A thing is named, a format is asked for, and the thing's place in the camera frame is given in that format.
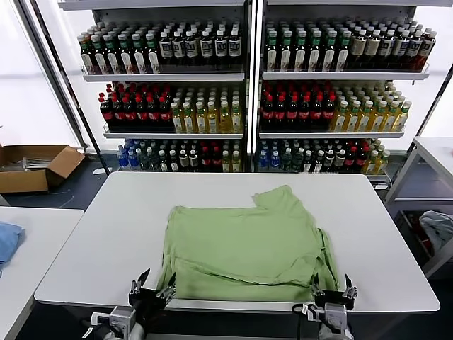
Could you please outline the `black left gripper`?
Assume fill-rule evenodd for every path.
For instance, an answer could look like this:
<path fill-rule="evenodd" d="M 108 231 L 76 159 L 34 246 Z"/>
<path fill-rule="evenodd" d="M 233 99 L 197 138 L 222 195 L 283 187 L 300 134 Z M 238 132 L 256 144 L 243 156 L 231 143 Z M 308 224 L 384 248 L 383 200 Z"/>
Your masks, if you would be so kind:
<path fill-rule="evenodd" d="M 160 291 L 144 287 L 151 269 L 142 272 L 138 279 L 133 280 L 128 301 L 135 310 L 137 322 L 147 322 L 159 310 L 164 310 L 176 293 L 176 275 L 173 274 Z"/>

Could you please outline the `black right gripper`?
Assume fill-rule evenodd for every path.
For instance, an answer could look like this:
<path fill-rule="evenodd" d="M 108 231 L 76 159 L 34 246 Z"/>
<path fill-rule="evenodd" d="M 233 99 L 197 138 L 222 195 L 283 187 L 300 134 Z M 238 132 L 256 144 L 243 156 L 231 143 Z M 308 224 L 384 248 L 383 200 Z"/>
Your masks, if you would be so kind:
<path fill-rule="evenodd" d="M 315 275 L 311 280 L 311 294 L 317 307 L 325 307 L 326 303 L 344 305 L 346 308 L 353 308 L 357 297 L 357 288 L 352 280 L 345 274 L 346 288 L 344 292 L 333 290 L 322 290 L 319 286 L 319 276 Z"/>

